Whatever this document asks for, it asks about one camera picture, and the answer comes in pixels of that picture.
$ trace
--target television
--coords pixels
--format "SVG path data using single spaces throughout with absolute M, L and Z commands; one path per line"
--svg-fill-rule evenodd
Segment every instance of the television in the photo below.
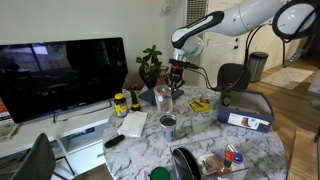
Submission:
M 127 73 L 122 38 L 0 46 L 0 98 L 15 123 L 113 98 Z

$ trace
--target white tv cabinet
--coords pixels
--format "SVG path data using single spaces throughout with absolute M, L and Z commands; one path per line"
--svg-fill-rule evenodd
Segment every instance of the white tv cabinet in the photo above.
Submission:
M 38 135 L 44 132 L 52 142 L 56 159 L 59 159 L 56 172 L 72 179 L 76 175 L 95 168 L 105 163 L 102 138 L 106 123 L 113 114 L 114 108 L 96 110 L 107 106 L 109 106 L 109 103 L 103 102 L 60 115 L 58 118 L 84 114 L 58 123 L 53 123 L 52 116 L 35 122 L 26 122 L 10 141 L 0 143 L 0 158 L 3 159 L 16 153 L 25 152 L 32 147 Z M 94 132 L 82 133 L 92 127 L 94 127 Z M 8 169 L 10 168 L 0 169 L 0 173 Z

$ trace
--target black chair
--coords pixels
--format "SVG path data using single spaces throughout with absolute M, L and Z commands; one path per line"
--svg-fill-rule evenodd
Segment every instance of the black chair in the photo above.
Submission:
M 30 152 L 16 172 L 0 174 L 1 180 L 50 180 L 55 176 L 67 180 L 67 178 L 54 172 L 56 159 L 46 134 L 41 133 Z
M 243 71 L 244 66 L 242 64 L 226 63 L 223 64 L 218 71 L 217 86 L 214 88 L 215 91 L 222 91 L 226 88 L 229 83 L 234 83 Z M 251 72 L 249 69 L 243 74 L 240 81 L 235 84 L 232 89 L 247 89 L 250 82 Z

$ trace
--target potted plant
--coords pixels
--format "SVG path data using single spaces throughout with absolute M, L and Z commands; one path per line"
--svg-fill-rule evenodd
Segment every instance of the potted plant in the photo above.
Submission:
M 141 64 L 139 67 L 140 77 L 148 89 L 151 89 L 155 86 L 159 76 L 159 69 L 162 62 L 159 61 L 158 55 L 162 55 L 162 52 L 156 50 L 156 45 L 153 45 L 152 48 L 147 48 L 142 52 L 145 53 L 146 56 L 142 58 L 137 57 L 136 63 Z

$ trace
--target round table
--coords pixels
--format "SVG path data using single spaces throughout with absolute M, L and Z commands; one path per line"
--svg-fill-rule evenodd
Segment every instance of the round table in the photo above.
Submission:
M 268 133 L 225 124 L 217 121 L 219 93 L 201 87 L 183 86 L 184 94 L 174 100 L 173 112 L 177 118 L 175 140 L 165 142 L 161 137 L 159 119 L 165 113 L 141 100 L 147 120 L 141 137 L 126 137 L 112 148 L 104 148 L 106 165 L 114 179 L 149 179 L 151 171 L 158 167 L 172 167 L 170 147 L 214 139 L 219 146 L 234 145 L 244 156 L 249 168 L 245 179 L 286 179 L 287 162 L 283 144 L 272 129 Z M 208 98 L 214 109 L 194 112 L 188 101 Z M 104 131 L 104 143 L 118 135 L 124 118 L 115 115 L 108 120 Z M 210 154 L 213 149 L 204 149 Z

